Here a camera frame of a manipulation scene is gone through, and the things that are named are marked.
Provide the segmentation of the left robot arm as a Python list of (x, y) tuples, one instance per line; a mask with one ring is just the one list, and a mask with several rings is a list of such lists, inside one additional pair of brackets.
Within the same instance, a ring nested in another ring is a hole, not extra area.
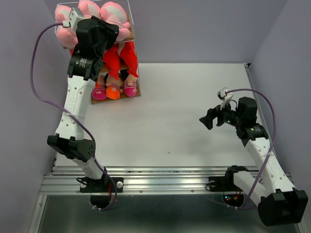
[(91, 92), (103, 66), (103, 56), (118, 37), (119, 28), (92, 16), (77, 23), (78, 43), (68, 67), (68, 88), (60, 123), (47, 143), (59, 154), (75, 162), (97, 191), (108, 187), (104, 168), (95, 158), (94, 138), (84, 138), (87, 107)]

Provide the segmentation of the boy doll magenta pants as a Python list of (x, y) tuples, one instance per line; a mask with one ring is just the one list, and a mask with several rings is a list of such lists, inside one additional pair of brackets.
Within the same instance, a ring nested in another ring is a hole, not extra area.
[(104, 82), (104, 75), (99, 74), (97, 81), (95, 83), (95, 87), (92, 90), (92, 97), (95, 100), (105, 100), (107, 98), (106, 95), (106, 85)]

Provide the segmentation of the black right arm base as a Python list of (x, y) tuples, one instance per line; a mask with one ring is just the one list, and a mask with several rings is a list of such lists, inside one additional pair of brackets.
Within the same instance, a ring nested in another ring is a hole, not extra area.
[(229, 167), (223, 176), (208, 177), (206, 190), (211, 192), (235, 192), (234, 194), (223, 194), (223, 200), (229, 206), (241, 207), (244, 202), (243, 193), (233, 182), (234, 174), (241, 171), (248, 171), (248, 169), (244, 166), (234, 165)]

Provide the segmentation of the red shark plush mouth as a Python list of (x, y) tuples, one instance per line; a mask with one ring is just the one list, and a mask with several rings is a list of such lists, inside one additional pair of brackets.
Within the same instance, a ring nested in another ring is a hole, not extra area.
[(105, 64), (108, 74), (116, 80), (119, 80), (120, 58), (117, 51), (117, 45), (114, 45), (111, 49), (106, 50), (103, 57), (103, 63)]

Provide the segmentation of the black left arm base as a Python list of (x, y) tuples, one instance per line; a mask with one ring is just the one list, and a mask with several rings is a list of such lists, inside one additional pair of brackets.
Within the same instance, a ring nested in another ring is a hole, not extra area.
[(76, 181), (80, 184), (80, 193), (90, 193), (92, 209), (100, 212), (112, 209), (117, 194), (123, 192), (123, 177), (110, 177), (104, 173), (99, 180), (78, 177)]

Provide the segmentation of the red whale plush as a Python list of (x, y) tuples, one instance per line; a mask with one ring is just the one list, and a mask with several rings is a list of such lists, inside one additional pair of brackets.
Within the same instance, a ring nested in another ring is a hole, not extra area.
[(135, 43), (134, 41), (122, 42), (118, 44), (119, 57), (126, 63), (128, 67), (128, 73), (136, 77), (138, 75), (138, 59), (136, 55)]

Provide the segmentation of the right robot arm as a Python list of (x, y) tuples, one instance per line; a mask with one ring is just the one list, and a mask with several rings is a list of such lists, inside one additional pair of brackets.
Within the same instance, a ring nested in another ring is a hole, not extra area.
[(238, 138), (253, 158), (259, 169), (259, 183), (250, 170), (244, 166), (230, 166), (224, 176), (209, 177), (207, 187), (211, 192), (242, 191), (250, 195), (256, 205), (259, 217), (265, 226), (295, 224), (302, 220), (308, 196), (304, 190), (297, 190), (281, 168), (276, 156), (269, 151), (270, 141), (264, 127), (257, 123), (257, 102), (242, 97), (232, 110), (229, 102), (210, 108), (200, 118), (207, 129), (227, 123), (236, 129)]

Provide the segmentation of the pink pig plush top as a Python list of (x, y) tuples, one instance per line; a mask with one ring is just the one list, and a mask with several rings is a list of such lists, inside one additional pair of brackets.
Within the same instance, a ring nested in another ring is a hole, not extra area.
[(79, 0), (78, 8), (83, 13), (84, 17), (91, 18), (92, 16), (95, 16), (97, 18), (100, 18), (100, 8), (99, 6), (90, 0)]

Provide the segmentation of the large pink striped pig plush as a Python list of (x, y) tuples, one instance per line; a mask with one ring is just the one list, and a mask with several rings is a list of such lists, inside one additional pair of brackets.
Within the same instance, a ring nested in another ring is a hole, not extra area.
[[(69, 14), (71, 8), (65, 5), (57, 5), (55, 9), (55, 21), (57, 23), (62, 23), (63, 21), (69, 21)], [(56, 37), (63, 47), (68, 49), (73, 49), (78, 43), (75, 32), (69, 27), (64, 28), (63, 26), (58, 26), (56, 30)]]

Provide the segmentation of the boy doll orange pants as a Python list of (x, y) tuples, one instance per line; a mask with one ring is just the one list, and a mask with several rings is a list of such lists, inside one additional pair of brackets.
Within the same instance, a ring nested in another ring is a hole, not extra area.
[(121, 95), (121, 86), (123, 84), (122, 79), (120, 76), (116, 79), (115, 77), (111, 76), (110, 74), (106, 74), (106, 95), (108, 98), (112, 100), (118, 100)]

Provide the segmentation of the pink pig plush bottom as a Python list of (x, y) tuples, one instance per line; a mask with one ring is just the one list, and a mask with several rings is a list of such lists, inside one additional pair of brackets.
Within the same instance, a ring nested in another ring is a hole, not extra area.
[(123, 41), (130, 36), (131, 24), (128, 21), (127, 13), (119, 4), (112, 1), (106, 2), (100, 8), (100, 15), (103, 21), (119, 27), (119, 35), (116, 41)]

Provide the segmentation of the boy doll magenta striped shirt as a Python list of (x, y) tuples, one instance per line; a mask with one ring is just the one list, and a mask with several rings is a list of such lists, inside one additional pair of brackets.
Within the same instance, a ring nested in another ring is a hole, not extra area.
[(129, 74), (127, 69), (120, 71), (121, 79), (123, 80), (123, 91), (126, 96), (134, 97), (137, 93), (138, 77)]

